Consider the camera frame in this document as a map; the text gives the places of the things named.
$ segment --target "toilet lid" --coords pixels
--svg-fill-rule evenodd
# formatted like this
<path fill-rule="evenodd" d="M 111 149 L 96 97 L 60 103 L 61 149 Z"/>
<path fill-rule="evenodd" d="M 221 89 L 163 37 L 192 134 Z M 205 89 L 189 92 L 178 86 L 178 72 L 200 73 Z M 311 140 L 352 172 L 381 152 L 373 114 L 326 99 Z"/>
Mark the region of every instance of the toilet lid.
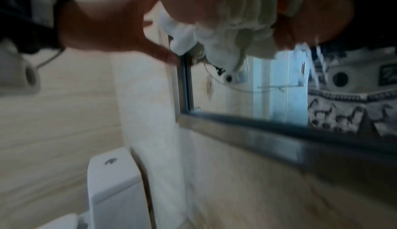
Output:
<path fill-rule="evenodd" d="M 78 217 L 77 214 L 72 213 L 63 217 L 57 218 L 43 226 L 36 229 L 77 229 Z"/>

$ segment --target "toilet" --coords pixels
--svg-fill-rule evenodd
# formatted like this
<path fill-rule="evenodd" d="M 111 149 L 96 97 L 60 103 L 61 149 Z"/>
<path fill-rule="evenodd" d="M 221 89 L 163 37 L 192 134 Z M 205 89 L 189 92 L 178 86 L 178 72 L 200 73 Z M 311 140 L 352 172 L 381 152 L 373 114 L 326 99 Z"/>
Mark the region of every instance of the toilet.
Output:
<path fill-rule="evenodd" d="M 37 229 L 151 229 L 141 173 L 126 148 L 91 158 L 87 172 L 89 211 L 68 214 Z"/>

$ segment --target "white cloth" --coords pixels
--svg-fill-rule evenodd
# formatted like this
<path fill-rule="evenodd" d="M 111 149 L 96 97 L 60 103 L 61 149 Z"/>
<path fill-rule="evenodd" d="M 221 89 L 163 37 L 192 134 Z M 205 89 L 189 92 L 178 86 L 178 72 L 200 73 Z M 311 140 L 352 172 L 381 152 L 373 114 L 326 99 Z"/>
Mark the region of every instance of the white cloth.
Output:
<path fill-rule="evenodd" d="M 221 0 L 212 21 L 184 24 L 164 10 L 158 25 L 170 36 L 170 49 L 183 55 L 197 43 L 207 60 L 226 72 L 239 69 L 246 55 L 272 59 L 277 53 L 271 25 L 277 18 L 277 0 Z"/>

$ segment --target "white toilet tank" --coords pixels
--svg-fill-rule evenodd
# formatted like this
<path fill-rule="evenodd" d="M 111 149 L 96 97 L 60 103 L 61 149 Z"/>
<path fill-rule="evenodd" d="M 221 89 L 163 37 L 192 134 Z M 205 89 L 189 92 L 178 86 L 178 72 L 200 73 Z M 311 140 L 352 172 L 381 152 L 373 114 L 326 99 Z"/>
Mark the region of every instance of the white toilet tank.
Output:
<path fill-rule="evenodd" d="M 151 229 L 141 173 L 126 148 L 91 158 L 87 186 L 90 228 Z"/>

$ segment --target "mirror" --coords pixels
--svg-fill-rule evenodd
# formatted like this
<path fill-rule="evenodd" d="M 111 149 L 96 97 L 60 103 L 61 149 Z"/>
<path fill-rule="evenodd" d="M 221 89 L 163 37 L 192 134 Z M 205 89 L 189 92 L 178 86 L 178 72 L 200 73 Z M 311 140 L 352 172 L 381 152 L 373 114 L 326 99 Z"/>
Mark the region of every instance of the mirror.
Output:
<path fill-rule="evenodd" d="M 233 70 L 212 64 L 195 46 L 189 60 L 193 108 L 397 140 L 393 1 L 302 0 L 291 16 L 277 14 L 276 55 L 247 52 Z M 284 40 L 285 31 L 293 42 Z"/>

